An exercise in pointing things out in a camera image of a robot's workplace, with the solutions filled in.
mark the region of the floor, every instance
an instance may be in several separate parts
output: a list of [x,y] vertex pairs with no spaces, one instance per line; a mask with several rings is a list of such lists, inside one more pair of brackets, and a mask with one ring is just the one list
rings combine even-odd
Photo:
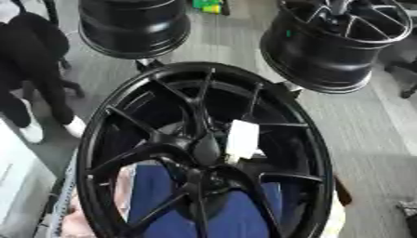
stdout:
[[[61,27],[69,34],[68,55],[74,68],[66,77],[80,83],[85,99],[70,97],[76,113],[88,120],[94,109],[117,86],[135,74],[131,61],[110,59],[87,48],[78,37],[77,1],[61,1]],[[189,40],[165,63],[208,60],[233,64],[272,81],[282,81],[263,61],[258,44],[276,14],[275,0],[231,0],[232,16],[202,14],[190,9],[193,30]],[[324,95],[305,91],[300,103],[315,119],[330,148],[334,168],[354,196],[348,206],[341,238],[409,238],[398,200],[416,195],[417,95],[398,96],[412,82],[410,73],[397,70],[393,77],[383,63],[398,56],[417,54],[410,39],[386,49],[373,71],[370,84],[348,95]],[[43,102],[35,106],[47,130],[47,141],[32,147],[57,174],[66,167],[77,145],[47,112]]]

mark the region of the black pants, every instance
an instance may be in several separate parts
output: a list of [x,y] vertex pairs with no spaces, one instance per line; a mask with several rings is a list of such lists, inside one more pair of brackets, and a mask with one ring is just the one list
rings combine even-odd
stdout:
[[24,104],[10,91],[30,80],[64,125],[74,113],[65,101],[58,66],[68,51],[65,35],[48,20],[22,12],[9,24],[0,23],[0,112],[18,127],[30,124]]

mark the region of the matte black rim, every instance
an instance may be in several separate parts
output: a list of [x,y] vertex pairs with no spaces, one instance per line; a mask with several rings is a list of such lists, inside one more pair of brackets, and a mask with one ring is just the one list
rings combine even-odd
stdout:
[[[219,98],[223,106],[232,103],[227,110],[215,106]],[[152,103],[168,106],[155,108]],[[175,112],[172,116],[164,112],[162,119],[153,117],[158,110]],[[261,125],[260,148],[264,154],[237,166],[224,162],[220,140],[232,119]],[[170,133],[159,130],[172,122],[178,122],[178,126]],[[114,154],[108,154],[112,144],[108,142],[129,133],[137,135],[138,140],[129,149],[117,148]],[[300,160],[297,167],[305,165],[302,172],[288,170],[294,160],[276,158],[281,147],[271,143],[279,141],[288,143],[283,146],[288,153],[282,154]],[[200,156],[200,150],[211,156]],[[163,165],[178,190],[148,216],[127,224],[112,199],[114,180],[122,166],[144,160]],[[317,237],[329,216],[333,190],[326,145],[300,105],[286,91],[256,74],[207,62],[171,64],[138,75],[119,87],[87,126],[77,158],[76,182],[81,205],[98,237],[140,236],[185,197],[197,207],[194,222],[198,237],[207,237],[203,198],[235,190],[244,192],[257,206],[270,237]],[[272,214],[260,187],[265,182],[297,185],[303,194],[303,200],[298,201],[302,213],[290,234],[281,230],[281,221]]]
[[119,52],[119,51],[114,51],[114,50],[110,50],[108,48],[104,48],[94,42],[92,42],[88,37],[86,37],[86,35],[84,34],[83,31],[83,27],[81,26],[81,24],[78,26],[78,31],[80,33],[81,39],[92,49],[96,50],[97,52],[106,55],[106,56],[110,56],[110,57],[114,57],[114,58],[119,58],[119,59],[124,59],[124,60],[141,60],[141,59],[150,59],[150,58],[155,58],[158,56],[162,56],[165,54],[168,54],[169,52],[175,50],[176,48],[180,47],[188,38],[188,36],[190,35],[190,28],[191,28],[191,23],[190,20],[188,20],[188,18],[186,19],[186,25],[185,25],[185,31],[183,36],[181,36],[178,39],[175,39],[175,41],[168,41],[168,42],[163,42],[160,45],[157,46],[151,46],[151,49],[149,51],[147,51],[146,53],[139,53],[139,52]]
[[[392,44],[407,37],[412,29],[409,15],[395,1],[348,0],[345,1],[344,13],[340,15],[332,10],[337,2],[281,1],[280,9],[296,19],[301,29],[339,38],[346,41],[346,46],[349,46],[348,42],[353,44],[352,47],[360,46],[358,44],[368,47]],[[300,14],[302,8],[309,8],[308,14]]]
[[318,84],[320,79],[310,78],[309,80],[305,80],[297,76],[297,72],[292,70],[288,65],[286,65],[283,61],[278,61],[278,59],[272,59],[271,54],[267,50],[267,40],[270,37],[269,33],[265,33],[261,39],[261,52],[262,56],[265,61],[268,63],[270,67],[272,67],[277,73],[282,75],[285,79],[291,81],[293,84],[297,86],[301,86],[303,88],[307,88],[313,91],[321,92],[321,93],[330,93],[330,94],[345,94],[358,91],[360,88],[366,86],[370,81],[372,72],[368,73],[368,75],[360,80],[357,80],[355,84],[351,82],[344,82],[342,84],[336,85],[324,85]]

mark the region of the blue towel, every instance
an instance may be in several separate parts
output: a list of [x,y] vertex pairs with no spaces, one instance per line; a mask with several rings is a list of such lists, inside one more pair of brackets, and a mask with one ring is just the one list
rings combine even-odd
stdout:
[[[277,220],[281,217],[281,192],[275,183],[264,184],[263,190]],[[171,181],[160,165],[138,165],[128,222],[146,215],[171,194]],[[208,237],[244,238],[268,237],[268,230],[259,211],[243,192],[231,192],[224,209],[208,221]],[[144,238],[195,238],[195,224],[176,210],[154,222]]]

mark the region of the black wheel rim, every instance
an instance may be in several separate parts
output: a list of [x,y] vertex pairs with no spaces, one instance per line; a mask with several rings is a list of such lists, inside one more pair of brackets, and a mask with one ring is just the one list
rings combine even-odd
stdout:
[[344,1],[345,11],[335,13],[341,1],[282,1],[280,8],[299,21],[303,27],[317,30],[340,40],[368,47],[400,41],[410,34],[412,22],[407,12],[392,0]]
[[[216,107],[219,99],[223,104]],[[158,115],[154,113],[158,110],[155,105],[162,105],[158,103],[168,105],[164,108],[167,112],[162,110],[164,117],[155,117]],[[218,133],[223,137],[232,119],[261,125],[260,148],[264,155],[253,162],[241,161],[237,166],[223,161],[222,144],[210,136]],[[161,126],[178,122],[169,135],[158,131]],[[112,150],[114,143],[109,141],[126,138],[128,133],[138,140],[131,141],[128,148]],[[295,167],[303,165],[303,172],[289,170],[295,160],[276,159],[278,145],[271,143],[281,140],[287,143],[281,147],[288,148],[288,154],[300,160]],[[199,148],[213,148],[213,144],[219,150],[208,149],[205,154],[212,156],[200,156]],[[138,223],[127,224],[115,207],[112,184],[122,166],[144,160],[161,163],[178,182],[179,189]],[[226,186],[221,190],[209,186],[213,180],[224,181]],[[282,220],[277,221],[272,215],[260,189],[260,183],[264,182],[297,184],[303,192],[303,201],[299,201],[303,203],[302,213],[291,231],[282,231]],[[94,113],[82,138],[76,183],[87,221],[97,237],[141,236],[152,222],[184,197],[194,201],[198,208],[197,237],[207,237],[208,220],[201,198],[234,190],[244,192],[257,206],[270,237],[317,237],[329,216],[333,190],[324,141],[313,121],[288,92],[256,74],[208,62],[177,63],[154,69],[130,79],[112,93]]]

